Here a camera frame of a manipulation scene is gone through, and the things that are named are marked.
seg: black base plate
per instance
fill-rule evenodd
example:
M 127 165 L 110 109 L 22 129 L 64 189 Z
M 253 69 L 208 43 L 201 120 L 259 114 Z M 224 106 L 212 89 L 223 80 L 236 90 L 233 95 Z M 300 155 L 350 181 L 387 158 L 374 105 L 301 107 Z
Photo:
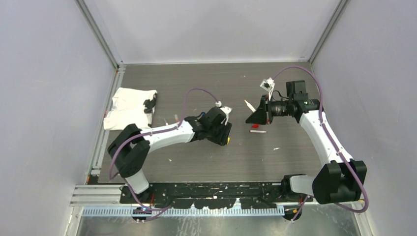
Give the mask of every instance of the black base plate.
M 121 204 L 135 204 L 127 186 L 121 187 Z M 150 203 L 153 195 L 155 207 L 171 205 L 188 209 L 231 208 L 239 198 L 242 209 L 276 208 L 278 202 L 298 202 L 300 195 L 292 199 L 282 197 L 279 182 L 198 182 L 198 183 L 150 183 L 149 188 L 137 195 L 142 203 Z

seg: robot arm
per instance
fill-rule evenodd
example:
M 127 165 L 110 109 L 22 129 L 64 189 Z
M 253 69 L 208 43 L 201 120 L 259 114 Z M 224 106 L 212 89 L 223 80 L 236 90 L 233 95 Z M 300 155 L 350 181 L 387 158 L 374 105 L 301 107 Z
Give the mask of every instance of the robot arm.
M 149 186 L 142 170 L 148 153 L 169 145 L 204 139 L 221 146 L 226 145 L 232 127 L 232 124 L 228 122 L 231 111 L 229 107 L 213 107 L 201 117 L 186 117 L 180 126 L 178 126 L 179 123 L 175 123 L 141 130 L 135 124 L 130 124 L 110 144 L 107 151 L 113 158 L 116 150 L 130 137 L 141 133 L 151 133 L 151 135 L 133 140 L 134 147 L 124 146 L 115 161 L 120 176 L 126 179 L 136 194 L 139 194 Z
M 361 190 L 342 159 L 334 150 L 319 119 L 317 99 L 308 99 L 304 81 L 287 82 L 287 100 L 272 101 L 273 81 L 264 80 L 261 87 L 269 93 L 263 95 L 258 109 L 246 120 L 246 123 L 271 124 L 273 117 L 293 116 L 297 123 L 306 131 L 316 149 L 323 165 L 316 177 L 306 175 L 284 176 L 281 185 L 287 193 L 303 193 L 314 196 L 318 203 L 341 203 L 357 201 Z M 362 184 L 366 176 L 366 166 L 363 161 L 355 161 L 343 149 L 329 126 L 325 112 L 322 112 L 323 122 L 326 123 L 330 134 L 336 141 L 349 164 L 355 170 Z

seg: white cloth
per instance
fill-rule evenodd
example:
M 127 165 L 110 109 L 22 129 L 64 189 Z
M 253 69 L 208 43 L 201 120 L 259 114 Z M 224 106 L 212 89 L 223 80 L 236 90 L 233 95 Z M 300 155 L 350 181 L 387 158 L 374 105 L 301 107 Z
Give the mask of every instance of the white cloth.
M 113 105 L 103 121 L 105 130 L 123 130 L 130 124 L 140 129 L 152 125 L 157 91 L 119 88 L 112 98 Z

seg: gray wall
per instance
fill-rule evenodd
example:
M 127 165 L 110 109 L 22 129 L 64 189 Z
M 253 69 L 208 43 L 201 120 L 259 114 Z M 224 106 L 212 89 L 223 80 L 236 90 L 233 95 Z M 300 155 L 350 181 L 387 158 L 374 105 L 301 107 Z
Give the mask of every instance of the gray wall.
M 124 63 L 307 61 L 338 2 L 86 0 Z
M 58 236 L 114 69 L 75 1 L 0 1 L 0 235 Z
M 313 64 L 332 128 L 368 166 L 377 235 L 417 226 L 417 2 L 351 1 Z

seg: purple cable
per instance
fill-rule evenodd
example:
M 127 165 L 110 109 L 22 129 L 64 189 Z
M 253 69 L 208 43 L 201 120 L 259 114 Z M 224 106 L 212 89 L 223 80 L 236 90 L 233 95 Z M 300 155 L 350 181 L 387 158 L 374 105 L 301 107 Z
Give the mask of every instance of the purple cable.
M 142 136 L 151 135 L 151 134 L 161 134 L 161 133 L 165 133 L 165 132 L 173 131 L 173 130 L 176 130 L 178 126 L 181 126 L 182 122 L 184 121 L 184 117 L 185 117 L 185 108 L 187 107 L 187 98 L 188 98 L 188 95 L 190 94 L 190 92 L 191 92 L 191 91 L 193 91 L 193 90 L 201 90 L 201 91 L 204 91 L 204 92 L 206 92 L 206 93 L 210 94 L 210 95 L 214 98 L 214 100 L 215 100 L 216 102 L 218 102 L 218 101 L 219 101 L 219 100 L 217 99 L 217 97 L 216 97 L 216 96 L 214 96 L 211 92 L 209 92 L 209 91 L 207 91 L 207 90 L 205 90 L 205 89 L 203 89 L 203 88 L 192 88 L 192 89 L 190 89 L 190 90 L 187 92 L 187 94 L 185 95 L 184 102 L 183 102 L 183 104 L 182 104 L 182 114 L 181 114 L 181 120 L 179 121 L 179 123 L 178 123 L 178 125 L 177 125 L 176 127 L 172 127 L 172 128 L 169 128 L 169 129 L 158 130 L 158 131 L 155 131 L 155 132 L 152 132 L 152 133 L 151 133 L 151 132 L 148 132 L 148 133 L 144 133 L 144 134 L 134 135 L 134 136 L 130 137 L 129 139 L 127 139 L 126 141 L 124 141 L 124 142 L 120 145 L 120 147 L 116 150 L 116 152 L 115 152 L 115 154 L 114 154 L 114 156 L 113 156 L 113 158 L 112 158 L 112 162 L 110 163 L 110 169 L 109 169 L 109 179 L 110 179 L 110 180 L 114 179 L 114 178 L 117 176 L 117 174 L 118 174 L 118 173 L 115 173 L 114 175 L 112 175 L 112 170 L 113 170 L 113 167 L 114 167 L 114 165 L 115 165 L 115 161 L 116 161 L 116 159 L 117 159 L 117 157 L 118 157 L 118 155 L 119 155 L 120 151 L 124 148 L 124 146 L 128 145 L 131 141 L 133 141 L 133 140 L 135 140 L 135 139 L 137 139 L 137 138 L 140 138 L 140 137 L 142 137 Z M 130 190 L 130 192 L 132 193 L 133 198 L 135 199 L 135 201 L 136 201 L 136 202 L 137 202 L 137 203 L 138 203 L 141 207 L 144 207 L 144 208 L 146 208 L 146 209 L 147 209 L 147 210 L 149 210 L 149 211 L 161 211 L 159 214 L 157 214 L 157 215 L 155 215 L 155 216 L 151 217 L 150 219 L 147 219 L 146 221 L 150 221 L 150 220 L 153 220 L 153 219 L 157 218 L 160 214 L 162 214 L 163 212 L 165 212 L 166 210 L 168 210 L 169 208 L 171 208 L 171 206 L 167 206 L 167 207 L 162 208 L 162 209 L 153 209 L 153 208 L 151 208 L 150 206 L 149 206 L 149 207 L 148 207 L 148 206 L 145 206 L 145 205 L 143 205 L 143 204 L 139 201 L 139 199 L 136 197 L 136 194 L 135 194 L 135 192 L 133 191 L 133 188 L 132 188 L 129 184 L 128 184 L 127 186 L 129 187 L 129 190 Z
M 291 219 L 291 222 L 294 222 L 294 220 L 297 218 L 298 214 L 301 212 L 302 206 L 304 205 L 304 203 L 307 201 L 308 199 L 308 195 L 304 198 L 304 201 L 302 201 L 301 206 L 299 208 L 299 210 L 297 211 L 297 213 L 294 215 L 294 217 Z
M 340 149 L 339 149 L 339 147 L 337 146 L 337 143 L 336 143 L 336 141 L 333 139 L 333 137 L 330 135 L 330 133 L 329 133 L 329 131 L 328 131 L 328 129 L 327 129 L 327 127 L 326 127 L 326 125 L 323 123 L 323 113 L 321 112 L 322 110 L 323 110 L 323 93 L 322 93 L 322 88 L 320 87 L 320 84 L 319 84 L 319 82 L 317 81 L 317 79 L 316 79 L 316 77 L 314 76 L 314 74 L 313 73 L 311 73 L 309 70 L 307 70 L 307 69 L 305 69 L 304 67 L 301 67 L 301 66 L 296 66 L 296 65 L 292 65 L 292 66 L 288 66 L 288 67 L 285 67 L 284 69 L 282 69 L 282 70 L 280 70 L 275 76 L 274 76 L 274 78 L 273 79 L 275 79 L 279 74 L 281 74 L 284 70 L 287 70 L 287 69 L 290 69 L 290 68 L 298 68 L 298 69 L 301 69 L 301 70 L 303 70 L 303 71 L 305 71 L 305 72 L 307 72 L 312 78 L 313 78 L 313 80 L 316 82 L 316 85 L 317 85 L 317 89 L 319 90 L 319 95 L 320 95 L 320 107 L 319 107 L 319 118 L 320 118 L 320 123 L 322 124 L 322 127 L 323 127 L 323 130 L 324 130 L 324 132 L 326 133 L 326 135 L 327 135 L 327 137 L 328 137 L 328 139 L 330 140 L 330 142 L 331 142 L 331 144 L 333 145 L 333 147 L 334 147 L 334 149 L 336 150 L 336 152 L 337 153 L 339 153 L 339 156 L 342 158 L 342 160 L 343 160 L 343 163 L 345 163 L 345 165 L 346 165 L 346 167 L 349 169 L 349 171 L 351 172 L 351 174 L 352 174 L 352 176 L 353 176 L 353 178 L 356 180 L 356 182 L 357 182 L 357 184 L 358 184 L 358 186 L 359 186 L 359 189 L 362 191 L 362 193 L 363 193 L 363 198 L 364 198 L 364 201 L 365 201 L 365 205 L 363 206 L 363 208 L 362 209 L 360 209 L 360 210 L 356 210 L 356 209 L 352 209 L 352 208 L 350 208 L 350 207 L 347 207 L 347 206 L 344 206 L 344 205 L 342 205 L 342 204 L 339 204 L 339 203 L 336 203 L 336 205 L 338 205 L 339 207 L 342 207 L 342 208 L 344 208 L 344 209 L 346 209 L 346 210 L 349 210 L 349 211 L 352 211 L 352 212 L 355 212 L 355 213 L 362 213 L 362 212 L 365 212 L 366 210 L 368 210 L 368 207 L 369 207 L 369 199 L 368 199 L 368 194 L 366 193 L 366 191 L 365 191 L 365 188 L 363 187 L 363 184 L 362 184 L 362 182 L 360 182 L 360 179 L 359 179 L 359 177 L 357 176 L 357 174 L 355 173 L 355 171 L 353 170 L 353 168 L 351 167 L 351 165 L 349 164 L 349 162 L 348 162 L 348 160 L 345 158 L 345 156 L 343 155 L 343 153 L 341 153 L 340 152 Z

